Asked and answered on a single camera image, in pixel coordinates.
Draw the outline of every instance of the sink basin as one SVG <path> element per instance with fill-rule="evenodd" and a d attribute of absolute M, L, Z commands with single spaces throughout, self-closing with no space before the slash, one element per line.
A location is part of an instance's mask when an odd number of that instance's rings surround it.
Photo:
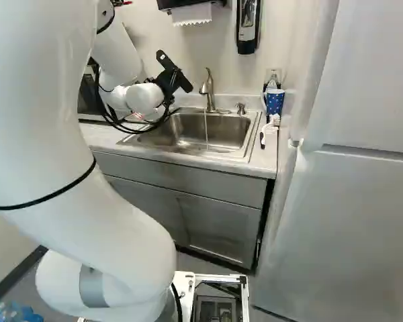
<path fill-rule="evenodd" d="M 182 108 L 158 129 L 128 136 L 118 144 L 182 154 L 244 158 L 256 120 L 259 120 L 257 112 L 248 112 L 243 116 L 206 113 L 207 144 L 203 109 Z"/>

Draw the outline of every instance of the white refrigerator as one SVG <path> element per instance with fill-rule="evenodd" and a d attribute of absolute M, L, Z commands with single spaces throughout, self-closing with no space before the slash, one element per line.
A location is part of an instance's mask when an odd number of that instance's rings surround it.
<path fill-rule="evenodd" d="M 313 4 L 251 301 L 403 322 L 403 0 Z"/>

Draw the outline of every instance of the countertop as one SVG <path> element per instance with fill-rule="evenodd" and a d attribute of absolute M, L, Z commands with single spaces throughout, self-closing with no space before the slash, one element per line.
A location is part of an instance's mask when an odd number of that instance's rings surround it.
<path fill-rule="evenodd" d="M 277 131 L 272 131 L 266 135 L 266 148 L 265 150 L 262 150 L 259 143 L 259 132 L 265 123 L 265 116 L 262 115 L 257 128 L 252 154 L 248 163 L 191 156 L 137 146 L 121 146 L 116 143 L 127 137 L 128 134 L 122 133 L 108 125 L 80 123 L 80 126 L 85 141 L 93 151 L 156 160 L 184 166 L 193 166 L 196 168 L 217 170 L 233 174 L 255 176 L 259 178 L 276 178 Z"/>

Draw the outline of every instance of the baseboard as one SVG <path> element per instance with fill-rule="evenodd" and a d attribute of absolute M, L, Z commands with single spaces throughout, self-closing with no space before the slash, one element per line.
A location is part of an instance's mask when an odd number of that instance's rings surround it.
<path fill-rule="evenodd" d="M 18 266 L 16 266 L 1 282 L 0 282 L 0 299 L 9 290 L 24 277 L 25 274 L 33 267 L 35 263 L 43 257 L 48 248 L 43 246 L 37 247 L 29 256 L 25 258 Z"/>
<path fill-rule="evenodd" d="M 276 314 L 274 312 L 270 312 L 268 310 L 262 309 L 262 308 L 260 308 L 260 307 L 258 307 L 256 305 L 251 305 L 251 307 L 254 308 L 255 310 L 263 312 L 264 314 L 271 315 L 272 317 L 275 317 L 276 319 L 280 319 L 280 320 L 285 321 L 285 322 L 297 322 L 296 320 L 288 319 L 287 317 L 283 317 L 282 315 L 279 315 L 279 314 Z"/>

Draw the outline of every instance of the water stream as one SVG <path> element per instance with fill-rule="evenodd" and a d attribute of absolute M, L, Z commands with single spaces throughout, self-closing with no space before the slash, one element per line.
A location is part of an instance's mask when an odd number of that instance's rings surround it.
<path fill-rule="evenodd" d="M 206 134 L 206 151 L 209 151 L 208 118 L 206 117 L 206 109 L 204 109 L 204 131 Z"/>

